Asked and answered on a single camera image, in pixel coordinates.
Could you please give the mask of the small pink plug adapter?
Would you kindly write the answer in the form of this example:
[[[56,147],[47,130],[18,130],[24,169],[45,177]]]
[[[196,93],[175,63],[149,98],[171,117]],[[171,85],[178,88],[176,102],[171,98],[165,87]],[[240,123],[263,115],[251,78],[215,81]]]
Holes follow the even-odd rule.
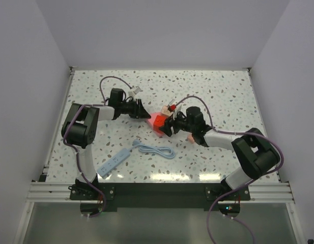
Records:
[[[189,135],[187,136],[187,140],[188,140],[190,143],[192,143],[192,144],[195,143],[195,140],[194,140],[194,138],[193,138],[193,136],[192,136],[191,134],[189,134]]]

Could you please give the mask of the light blue power strip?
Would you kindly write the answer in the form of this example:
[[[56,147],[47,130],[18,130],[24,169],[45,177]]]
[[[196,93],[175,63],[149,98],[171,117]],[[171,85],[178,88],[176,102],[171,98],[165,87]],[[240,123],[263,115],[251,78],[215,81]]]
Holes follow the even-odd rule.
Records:
[[[110,173],[117,168],[130,156],[130,151],[126,148],[120,150],[117,154],[112,156],[100,168],[97,169],[97,174],[102,178],[107,178]]]

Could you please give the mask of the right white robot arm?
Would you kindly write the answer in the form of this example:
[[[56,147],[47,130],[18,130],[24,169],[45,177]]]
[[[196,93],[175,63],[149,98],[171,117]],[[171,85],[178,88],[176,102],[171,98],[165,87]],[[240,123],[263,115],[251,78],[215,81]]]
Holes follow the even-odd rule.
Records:
[[[186,114],[181,111],[168,117],[159,128],[170,137],[179,131],[191,134],[194,142],[204,147],[218,147],[236,154],[240,167],[221,181],[221,195],[227,200],[238,195],[239,189],[281,166],[283,155],[259,129],[247,132],[219,131],[208,125],[198,107],[189,107]]]

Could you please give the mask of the pink triangular power socket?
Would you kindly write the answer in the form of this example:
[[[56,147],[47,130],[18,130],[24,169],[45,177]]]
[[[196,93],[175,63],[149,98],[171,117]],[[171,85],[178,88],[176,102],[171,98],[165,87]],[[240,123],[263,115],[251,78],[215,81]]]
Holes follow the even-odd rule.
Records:
[[[159,138],[161,138],[163,136],[163,133],[159,133],[153,129],[154,121],[158,115],[161,115],[161,113],[160,112],[151,113],[151,118],[146,119],[146,123],[152,129],[152,132],[154,132]]]

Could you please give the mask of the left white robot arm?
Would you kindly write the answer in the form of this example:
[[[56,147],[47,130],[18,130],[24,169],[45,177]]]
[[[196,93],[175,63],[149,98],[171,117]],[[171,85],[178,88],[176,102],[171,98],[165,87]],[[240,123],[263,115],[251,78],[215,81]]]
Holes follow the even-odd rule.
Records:
[[[141,99],[127,97],[122,89],[113,88],[106,105],[73,103],[63,123],[63,143],[75,151],[78,172],[75,183],[84,184],[81,193],[87,199],[95,199],[99,195],[98,176],[94,168],[91,146],[95,140],[98,122],[115,120],[122,114],[132,119],[151,118]]]

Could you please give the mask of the red cube socket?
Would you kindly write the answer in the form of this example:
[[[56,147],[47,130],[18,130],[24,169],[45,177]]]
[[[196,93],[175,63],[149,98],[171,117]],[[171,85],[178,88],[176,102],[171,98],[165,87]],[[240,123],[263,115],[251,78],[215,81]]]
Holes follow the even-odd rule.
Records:
[[[164,126],[166,119],[167,119],[167,117],[165,117],[163,115],[157,115],[155,117],[154,122],[153,122],[153,130],[159,134],[163,134],[163,132],[160,130],[160,128]]]

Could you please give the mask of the beige cube socket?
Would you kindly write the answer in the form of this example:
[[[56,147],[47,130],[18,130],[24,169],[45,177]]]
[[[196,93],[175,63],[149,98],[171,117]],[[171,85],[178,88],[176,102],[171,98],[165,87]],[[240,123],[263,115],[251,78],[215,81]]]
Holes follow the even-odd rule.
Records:
[[[163,107],[161,108],[160,114],[161,114],[162,116],[164,116],[164,117],[170,117],[170,116],[172,115],[172,112],[169,111],[169,109],[168,109],[167,106],[163,106]]]

